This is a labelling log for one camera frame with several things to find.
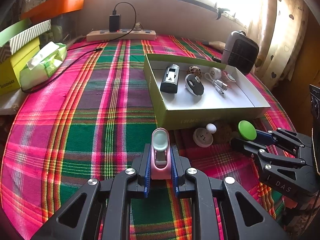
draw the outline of wall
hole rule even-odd
[[[137,22],[158,34],[226,42],[232,31],[245,31],[224,16],[216,20],[217,13],[181,0],[85,0],[84,8],[79,11],[78,32],[87,35],[91,30],[108,29],[109,15],[121,1],[134,5]],[[120,4],[117,13],[121,14],[121,28],[131,29],[134,23],[131,6]]]
[[[320,86],[320,26],[310,12],[306,36],[291,82],[282,81],[272,93],[287,112],[296,130],[311,135],[309,84]]]

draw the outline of black and white mouse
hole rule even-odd
[[[186,89],[195,96],[202,96],[204,87],[200,81],[200,78],[193,74],[188,74],[185,79]]]

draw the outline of power strip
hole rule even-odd
[[[116,39],[128,33],[130,30],[121,29],[118,32],[109,32],[109,30],[102,30],[102,31],[92,31],[87,35],[87,41],[108,41],[112,39]],[[141,30],[141,31],[132,31],[128,35],[120,38],[121,40],[148,40],[154,41],[156,40],[156,32],[149,31],[149,30]]]

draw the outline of black power adapter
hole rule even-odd
[[[112,11],[112,15],[109,16],[109,31],[118,32],[120,30],[121,15],[117,14],[116,9]]]

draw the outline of plaid tablecloth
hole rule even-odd
[[[150,143],[156,120],[143,73],[145,53],[207,60],[221,56],[199,42],[173,36],[101,45],[103,51],[88,54],[58,80],[29,95],[12,126],[2,163],[1,203],[25,239],[89,178],[115,176]],[[58,73],[96,47],[69,52]],[[254,120],[256,128],[293,130],[272,94],[252,75],[248,78],[271,105],[264,118]],[[180,154],[198,156],[192,165],[212,177],[235,177],[276,218],[271,190],[258,182],[252,160],[233,152],[228,143],[196,147],[192,132],[172,132]],[[191,239],[190,200],[176,199],[170,181],[153,184],[147,199],[132,200],[130,221],[130,239]]]

